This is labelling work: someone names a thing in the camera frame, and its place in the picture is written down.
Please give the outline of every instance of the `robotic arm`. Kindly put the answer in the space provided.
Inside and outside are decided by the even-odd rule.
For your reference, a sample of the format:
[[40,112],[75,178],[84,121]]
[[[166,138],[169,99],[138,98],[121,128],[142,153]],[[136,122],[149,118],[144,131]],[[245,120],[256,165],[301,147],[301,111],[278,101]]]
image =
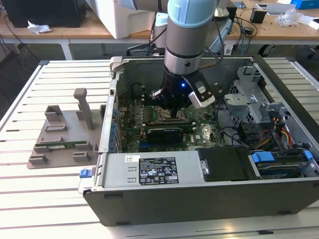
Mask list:
[[216,0],[119,0],[128,8],[168,13],[161,89],[152,93],[172,117],[191,103],[196,108],[215,101],[219,88],[208,85],[198,70]]

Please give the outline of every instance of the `warning label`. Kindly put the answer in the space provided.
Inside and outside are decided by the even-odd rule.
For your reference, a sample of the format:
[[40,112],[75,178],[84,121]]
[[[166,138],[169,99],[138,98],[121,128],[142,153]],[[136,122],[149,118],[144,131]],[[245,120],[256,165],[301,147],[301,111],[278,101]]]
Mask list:
[[140,184],[178,183],[175,157],[140,158]]

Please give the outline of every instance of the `motherboard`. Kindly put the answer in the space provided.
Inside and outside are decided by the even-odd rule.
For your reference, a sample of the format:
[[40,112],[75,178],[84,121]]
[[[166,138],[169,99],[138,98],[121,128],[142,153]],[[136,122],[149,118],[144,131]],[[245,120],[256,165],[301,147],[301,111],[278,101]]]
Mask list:
[[175,118],[160,106],[145,100],[127,101],[119,108],[123,152],[160,152],[196,150],[225,146],[216,126],[216,109],[194,106],[181,109]]

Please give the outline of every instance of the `aluminum extrusion table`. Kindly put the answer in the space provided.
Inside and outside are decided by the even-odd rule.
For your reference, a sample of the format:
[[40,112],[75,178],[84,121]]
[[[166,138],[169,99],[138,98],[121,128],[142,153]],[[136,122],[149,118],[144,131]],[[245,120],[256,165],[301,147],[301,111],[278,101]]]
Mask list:
[[[296,62],[285,58],[266,61],[319,121],[315,79]],[[85,87],[91,109],[99,109],[100,104],[107,101],[109,70],[108,60],[50,61],[38,66],[1,120],[1,238],[319,237],[319,201],[297,215],[106,228],[78,193],[78,174],[83,167],[27,169],[28,158],[45,120],[46,107],[59,104],[63,111],[77,110],[74,89]],[[259,234],[265,230],[274,234]]]

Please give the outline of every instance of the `floor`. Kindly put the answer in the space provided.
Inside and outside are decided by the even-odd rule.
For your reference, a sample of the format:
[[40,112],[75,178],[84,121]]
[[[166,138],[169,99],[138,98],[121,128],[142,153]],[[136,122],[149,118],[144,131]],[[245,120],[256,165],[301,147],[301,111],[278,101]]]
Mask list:
[[[112,56],[126,56],[126,49],[131,44],[108,44],[106,45],[107,56],[102,55],[100,44],[73,44],[71,50],[76,60],[109,59]],[[31,44],[30,50],[40,60],[64,60],[64,54],[60,45],[56,44]],[[257,54],[261,45],[253,45],[247,52],[249,55]],[[234,54],[240,55],[240,47]],[[308,59],[310,54],[304,46],[280,45],[271,51],[269,57],[294,57],[306,70],[316,79],[319,78],[319,57]],[[18,56],[12,57],[0,67],[0,119],[8,110],[10,104],[21,91],[23,85],[36,68],[38,61],[29,53],[26,48],[21,49]]]

